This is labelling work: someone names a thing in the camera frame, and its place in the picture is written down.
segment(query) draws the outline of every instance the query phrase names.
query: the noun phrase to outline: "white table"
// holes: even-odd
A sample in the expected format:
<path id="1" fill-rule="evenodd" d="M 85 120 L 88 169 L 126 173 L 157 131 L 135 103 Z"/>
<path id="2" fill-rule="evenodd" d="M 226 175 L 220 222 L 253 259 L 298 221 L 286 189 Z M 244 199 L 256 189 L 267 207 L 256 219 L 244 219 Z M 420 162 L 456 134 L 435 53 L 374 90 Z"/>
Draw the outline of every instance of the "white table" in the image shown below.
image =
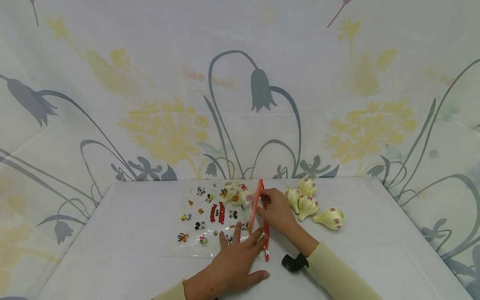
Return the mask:
<path id="1" fill-rule="evenodd" d="M 266 188 L 298 180 L 264 180 Z M 384 299 L 471 299 L 377 179 L 316 179 L 320 212 L 343 210 L 346 223 L 331 231 L 310 219 L 301 225 L 323 240 Z M 184 186 L 192 181 L 119 182 L 112 185 L 41 292 L 40 300 L 149 300 L 209 259 L 163 258 L 169 224 Z M 223 299 L 330 299 L 306 272 L 290 274 L 280 262 L 298 251 L 271 230 L 270 262 L 255 262 L 270 279 Z"/>

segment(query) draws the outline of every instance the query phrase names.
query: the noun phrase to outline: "gray flower stem print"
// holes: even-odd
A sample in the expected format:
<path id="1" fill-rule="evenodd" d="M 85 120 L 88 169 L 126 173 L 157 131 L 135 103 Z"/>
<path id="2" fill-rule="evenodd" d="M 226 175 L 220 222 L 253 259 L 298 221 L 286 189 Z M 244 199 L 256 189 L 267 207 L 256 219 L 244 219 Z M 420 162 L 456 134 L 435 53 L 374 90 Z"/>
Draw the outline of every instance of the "gray flower stem print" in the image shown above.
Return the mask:
<path id="1" fill-rule="evenodd" d="M 56 92 L 52 90 L 41 90 L 41 91 L 34 91 L 30 87 L 26 86 L 22 82 L 20 82 L 17 79 L 10 79 L 4 75 L 0 74 L 0 78 L 5 80 L 7 82 L 7 88 L 12 94 L 12 96 L 38 121 L 39 125 L 42 127 L 43 124 L 46 126 L 48 125 L 48 116 L 57 116 L 57 113 L 55 112 L 55 109 L 57 109 L 56 106 L 52 105 L 50 102 L 48 102 L 45 97 L 46 96 L 54 96 L 56 98 L 60 98 L 63 100 L 66 100 L 70 104 L 72 104 L 74 107 L 76 107 L 82 114 L 84 114 L 88 120 L 98 129 L 98 131 L 103 135 L 103 137 L 106 139 L 110 147 L 113 149 L 111 150 L 110 147 L 107 147 L 101 142 L 95 141 L 95 140 L 84 140 L 80 142 L 80 153 L 82 155 L 83 161 L 85 163 L 85 167 L 88 171 L 88 174 L 90 175 L 90 178 L 92 180 L 92 185 L 90 188 L 90 194 L 81 191 L 80 189 L 74 187 L 71 184 L 68 184 L 67 182 L 60 180 L 59 178 L 33 166 L 32 164 L 8 153 L 7 151 L 3 150 L 0 148 L 0 163 L 3 163 L 14 170 L 24 174 L 28 178 L 32 179 L 33 181 L 37 182 L 40 186 L 46 188 L 47 190 L 53 192 L 55 195 L 63 199 L 63 203 L 59 206 L 57 213 L 55 215 L 49 216 L 45 218 L 42 222 L 40 222 L 37 226 L 40 226 L 42 224 L 45 224 L 47 222 L 55 221 L 56 225 L 54 227 L 55 234 L 57 236 L 57 242 L 58 244 L 65 242 L 65 239 L 69 236 L 73 235 L 73 229 L 70 227 L 70 225 L 66 222 L 75 222 L 81 225 L 85 225 L 87 220 L 90 218 L 90 213 L 87 209 L 87 206 L 84 204 L 84 202 L 78 198 L 78 197 L 67 197 L 66 195 L 60 193 L 57 191 L 55 188 L 53 188 L 51 185 L 49 185 L 46 181 L 41 179 L 39 176 L 35 175 L 33 172 L 29 171 L 27 168 L 38 172 L 42 174 L 43 176 L 46 176 L 50 179 L 55 180 L 56 182 L 70 188 L 76 193 L 79 193 L 82 197 L 85 199 L 88 199 L 94 204 L 94 207 L 98 206 L 99 201 L 95 199 L 94 193 L 93 193 L 93 187 L 96 188 L 98 195 L 100 196 L 100 199 L 103 197 L 99 187 L 97 186 L 96 180 L 94 179 L 92 173 L 90 172 L 90 167 L 88 165 L 87 160 L 85 159 L 84 156 L 84 147 L 87 145 L 99 145 L 103 147 L 104 149 L 107 149 L 118 161 L 119 163 L 125 168 L 127 173 L 123 171 L 121 167 L 116 167 L 114 164 L 111 164 L 113 170 L 117 173 L 116 179 L 117 180 L 125 180 L 125 176 L 130 179 L 130 180 L 145 180 L 147 179 L 147 176 L 151 177 L 153 180 L 176 180 L 177 176 L 173 169 L 169 166 L 167 168 L 167 171 L 164 172 L 161 177 L 158 175 L 162 171 L 162 167 L 160 165 L 157 165 L 155 168 L 153 168 L 150 164 L 150 162 L 142 157 L 138 156 L 137 160 L 139 161 L 140 164 L 134 163 L 132 161 L 126 161 L 123 156 L 120 154 L 120 152 L 117 150 L 117 148 L 114 146 L 114 144 L 110 141 L 110 139 L 105 135 L 105 133 L 101 130 L 101 128 L 97 125 L 97 123 L 87 114 L 83 108 L 78 105 L 74 100 L 72 100 L 70 97 Z M 69 204 L 70 206 L 74 207 L 79 214 L 81 215 L 80 218 L 84 218 L 84 220 L 80 220 L 76 217 L 73 216 L 68 216 L 64 215 L 61 213 L 62 208 L 66 205 Z"/>
<path id="2" fill-rule="evenodd" d="M 217 102 L 216 102 L 216 99 L 215 99 L 215 94 L 214 94 L 213 85 L 212 85 L 212 72 L 213 72 L 213 66 L 214 66 L 215 62 L 225 55 L 234 54 L 234 53 L 239 53 L 239 54 L 243 55 L 250 62 L 250 64 L 252 64 L 252 66 L 254 68 L 254 70 L 252 72 L 252 75 L 250 77 L 250 85 L 251 85 L 251 93 L 252 93 L 252 110 L 255 109 L 256 112 L 259 112 L 262 108 L 266 108 L 266 109 L 270 110 L 270 105 L 277 106 L 277 103 L 275 103 L 274 100 L 273 100 L 272 92 L 275 92 L 275 93 L 278 93 L 278 94 L 282 95 L 288 101 L 290 106 L 292 107 L 293 113 L 295 114 L 295 118 L 296 118 L 296 121 L 297 121 L 297 127 L 298 127 L 299 143 L 298 143 L 297 154 L 295 154 L 292 151 L 292 149 L 285 142 L 283 142 L 281 140 L 278 140 L 278 139 L 271 139 L 271 140 L 265 142 L 262 145 L 262 147 L 260 147 L 260 150 L 257 153 L 257 156 L 255 158 L 255 162 L 253 163 L 253 166 L 243 170 L 242 165 L 240 163 L 240 160 L 238 158 L 237 152 L 235 151 L 235 146 L 233 145 L 232 139 L 230 138 L 230 135 L 228 134 L 227 128 L 225 127 L 222 116 L 220 114 L 220 110 L 218 109 L 218 105 L 217 105 Z M 209 86 L 209 89 L 210 89 L 210 96 L 212 98 L 213 105 L 206 96 L 204 96 L 204 99 L 205 99 L 205 102 L 206 102 L 208 108 L 210 109 L 210 112 L 212 113 L 212 117 L 215 121 L 217 130 L 218 130 L 218 135 L 220 136 L 220 141 L 222 143 L 222 147 L 223 147 L 223 150 L 224 150 L 225 157 L 215 158 L 211 155 L 204 154 L 206 157 L 208 157 L 209 159 L 212 160 L 212 163 L 208 165 L 207 174 L 214 174 L 214 176 L 216 176 L 216 169 L 218 168 L 220 170 L 220 172 L 222 173 L 223 177 L 226 179 L 227 177 L 225 175 L 225 172 L 223 171 L 223 168 L 218 161 L 218 159 L 225 159 L 227 161 L 228 178 L 229 179 L 234 178 L 234 176 L 232 175 L 232 173 L 230 171 L 230 163 L 229 163 L 230 160 L 228 159 L 228 151 L 227 151 L 228 145 L 226 145 L 226 143 L 225 143 L 224 134 L 228 139 L 228 142 L 230 144 L 229 146 L 233 150 L 233 154 L 234 154 L 235 159 L 237 161 L 237 165 L 239 167 L 239 171 L 240 171 L 240 175 L 241 175 L 242 179 L 245 179 L 246 172 L 248 170 L 251 170 L 250 179 L 253 177 L 253 172 L 255 170 L 255 166 L 256 166 L 256 163 L 257 163 L 257 160 L 258 160 L 258 156 L 260 155 L 262 150 L 270 144 L 280 145 L 280 146 L 286 148 L 288 150 L 288 152 L 291 154 L 292 161 L 293 161 L 293 169 L 292 169 L 292 173 L 290 175 L 291 178 L 301 178 L 301 177 L 303 177 L 307 174 L 314 174 L 314 176 L 316 176 L 316 174 L 320 174 L 322 172 L 326 172 L 326 171 L 329 170 L 330 165 L 322 168 L 321 170 L 317 170 L 317 167 L 318 167 L 318 165 L 317 165 L 317 166 L 314 167 L 314 171 L 310 172 L 310 171 L 307 171 L 306 169 L 310 170 L 312 168 L 312 165 L 310 165 L 308 167 L 308 164 L 304 160 L 302 161 L 303 164 L 302 165 L 300 164 L 302 131 L 301 131 L 300 114 L 299 114 L 297 105 L 296 105 L 295 101 L 293 100 L 292 96 L 287 91 L 285 91 L 284 89 L 282 89 L 280 87 L 270 85 L 265 71 L 263 71 L 262 69 L 259 69 L 257 67 L 257 64 L 253 61 L 253 59 L 247 53 L 245 53 L 243 51 L 240 51 L 240 50 L 231 50 L 231 51 L 226 51 L 226 52 L 220 53 L 217 56 L 215 56 L 212 59 L 212 61 L 210 63 L 209 70 L 208 70 L 208 86 Z M 320 161 L 319 156 L 316 156 L 314 158 L 314 164 L 316 163 L 316 161 L 318 161 L 318 162 Z M 305 172 L 303 172 L 301 174 L 297 174 L 297 170 L 298 170 L 299 165 L 300 165 L 300 167 L 302 167 L 304 169 Z M 274 178 L 281 178 L 281 176 L 283 176 L 283 175 L 286 175 L 288 177 L 287 172 L 288 172 L 287 167 L 284 167 L 282 170 L 280 170 L 280 166 L 278 166 L 277 174 L 274 175 Z M 332 171 L 322 175 L 322 177 L 323 176 L 334 177 L 334 176 L 336 176 L 337 172 L 338 172 L 338 165 Z"/>
<path id="3" fill-rule="evenodd" d="M 464 76 L 464 74 L 471 67 L 478 64 L 479 62 L 480 62 L 480 59 L 473 61 L 470 65 L 468 65 L 456 77 L 456 79 L 448 87 L 444 96 L 442 97 L 442 99 L 438 103 L 438 106 L 437 106 L 437 100 L 436 99 L 434 99 L 432 101 L 428 116 L 427 116 L 427 118 L 426 118 L 426 120 L 425 120 L 425 122 L 422 126 L 422 129 L 420 130 L 420 133 L 419 133 L 418 137 L 416 138 L 416 140 L 413 143 L 410 151 L 408 152 L 408 155 L 405 158 L 405 161 L 403 161 L 403 162 L 402 161 L 390 162 L 387 158 L 382 156 L 382 159 L 383 159 L 385 164 L 377 165 L 377 166 L 371 168 L 367 172 L 367 175 L 371 175 L 371 176 L 374 176 L 374 177 L 380 176 L 381 173 L 384 173 L 383 183 L 384 183 L 385 187 L 387 188 L 387 190 L 389 190 L 389 192 L 392 194 L 393 198 L 397 202 L 400 202 L 402 200 L 403 195 L 408 195 L 407 200 L 405 200 L 404 202 L 402 202 L 400 204 L 401 207 L 407 205 L 408 203 L 410 203 L 410 201 L 413 201 L 415 198 L 418 198 L 418 195 L 420 195 L 421 193 L 423 193 L 427 189 L 432 188 L 432 187 L 436 186 L 437 184 L 440 184 L 440 183 L 442 183 L 446 180 L 448 180 L 448 181 L 458 180 L 471 192 L 471 195 L 473 197 L 473 200 L 475 201 L 476 210 L 477 210 L 476 218 L 475 218 L 475 222 L 473 224 L 473 227 L 472 227 L 470 233 L 467 235 L 467 237 L 461 243 L 459 243 L 452 250 L 441 254 L 440 257 L 445 261 L 445 263 L 454 272 L 456 272 L 456 274 L 463 274 L 463 275 L 467 275 L 467 276 L 471 276 L 471 277 L 476 278 L 475 281 L 471 282 L 467 286 L 467 290 L 470 292 L 470 294 L 472 296 L 475 296 L 476 299 L 480 299 L 480 281 L 479 281 L 480 278 L 478 277 L 478 274 L 476 272 L 474 272 L 473 270 L 471 270 L 469 267 L 463 266 L 461 263 L 456 262 L 452 259 L 453 257 L 461 254 L 462 252 L 464 252 L 465 250 L 474 246 L 475 244 L 477 244 L 480 241 L 480 237 L 477 236 L 479 228 L 480 228 L 480 194 L 479 194 L 479 191 L 478 191 L 477 187 L 475 186 L 475 183 L 467 175 L 452 174 L 452 175 L 440 178 L 440 179 L 432 182 L 431 184 L 427 185 L 426 187 L 424 187 L 420 190 L 417 190 L 417 191 L 413 190 L 412 188 L 408 188 L 408 185 L 411 182 L 413 176 L 416 174 L 417 170 L 419 169 L 419 167 L 421 165 L 421 162 L 422 162 L 422 159 L 425 155 L 425 152 L 427 152 L 427 146 L 428 146 L 428 142 L 429 142 L 430 137 L 431 137 L 433 127 L 436 124 L 436 121 L 441 119 L 441 116 L 439 114 L 441 112 L 442 106 L 444 105 L 444 102 L 447 99 L 450 91 L 454 88 L 454 86 L 456 85 L 458 80 L 462 76 Z M 420 141 L 422 140 L 424 135 L 425 135 L 425 139 L 424 139 L 424 142 L 423 142 L 423 147 L 421 148 L 421 153 L 419 155 L 418 161 L 415 163 L 415 167 L 414 167 L 413 171 L 411 173 L 409 173 L 409 170 L 406 167 L 406 163 L 412 157 L 412 154 L 416 150 L 417 146 L 420 144 Z M 394 163 L 395 164 L 400 164 L 401 168 L 398 170 L 398 172 L 393 177 L 393 179 L 391 181 L 387 182 L 387 179 L 390 175 L 389 174 L 390 167 Z M 397 185 L 402 185 L 402 187 L 401 187 L 401 189 L 398 193 L 394 193 L 392 191 L 392 188 L 397 186 Z M 442 243 L 440 243 L 440 245 L 437 247 L 437 249 L 436 249 L 437 251 L 439 251 L 441 249 L 441 247 L 447 242 L 447 240 L 454 234 L 454 232 L 452 232 L 452 230 L 447 229 L 447 228 L 443 229 L 443 230 L 439 230 L 440 226 L 444 225 L 445 223 L 446 223 L 446 219 L 440 219 L 440 220 L 437 221 L 437 223 L 435 224 L 433 229 L 423 228 L 421 230 L 422 234 L 425 236 L 425 238 L 428 241 L 432 241 L 434 239 L 441 239 L 441 238 L 444 239 L 442 241 Z M 480 268 L 480 246 L 479 245 L 475 246 L 475 248 L 473 250 L 473 260 L 475 261 L 476 270 L 480 270 L 480 269 L 477 269 L 477 267 Z"/>

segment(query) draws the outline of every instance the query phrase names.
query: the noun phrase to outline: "left hand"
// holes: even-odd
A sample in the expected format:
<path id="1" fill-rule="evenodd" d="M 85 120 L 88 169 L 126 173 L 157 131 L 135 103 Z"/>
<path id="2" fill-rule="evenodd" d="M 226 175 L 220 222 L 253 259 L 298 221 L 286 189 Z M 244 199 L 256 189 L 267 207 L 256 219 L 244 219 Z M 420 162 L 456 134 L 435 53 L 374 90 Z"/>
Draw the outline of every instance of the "left hand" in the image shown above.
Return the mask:
<path id="1" fill-rule="evenodd" d="M 248 289 L 269 278 L 265 270 L 249 274 L 255 257 L 266 243 L 265 236 L 258 240 L 262 232 L 263 228 L 259 228 L 240 243 L 241 222 L 238 222 L 230 245 L 227 245 L 225 234 L 220 232 L 220 253 L 207 268 L 183 283 L 185 298 L 210 300 L 226 292 Z"/>

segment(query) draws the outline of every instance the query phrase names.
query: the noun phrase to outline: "right hand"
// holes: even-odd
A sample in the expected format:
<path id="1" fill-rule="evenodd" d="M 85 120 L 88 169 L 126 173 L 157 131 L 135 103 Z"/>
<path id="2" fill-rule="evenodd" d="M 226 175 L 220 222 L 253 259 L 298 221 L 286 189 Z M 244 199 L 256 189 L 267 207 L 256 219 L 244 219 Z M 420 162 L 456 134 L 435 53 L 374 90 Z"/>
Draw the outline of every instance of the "right hand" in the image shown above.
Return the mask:
<path id="1" fill-rule="evenodd" d="M 277 189 L 267 189 L 260 192 L 260 197 L 264 203 L 269 204 L 268 209 L 264 210 L 257 207 L 258 215 L 276 230 L 286 235 L 289 230 L 298 227 L 295 216 L 290 208 L 287 197 Z"/>

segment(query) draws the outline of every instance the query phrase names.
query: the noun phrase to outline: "fabric wall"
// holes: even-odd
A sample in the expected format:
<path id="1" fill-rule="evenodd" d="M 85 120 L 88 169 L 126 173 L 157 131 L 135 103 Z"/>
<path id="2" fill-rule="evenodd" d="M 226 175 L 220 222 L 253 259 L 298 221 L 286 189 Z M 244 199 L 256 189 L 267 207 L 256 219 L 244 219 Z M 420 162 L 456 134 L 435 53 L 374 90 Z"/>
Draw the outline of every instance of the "fabric wall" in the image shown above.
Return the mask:
<path id="1" fill-rule="evenodd" d="M 375 176 L 480 299 L 479 9 L 0 2 L 0 297 L 115 180 Z"/>

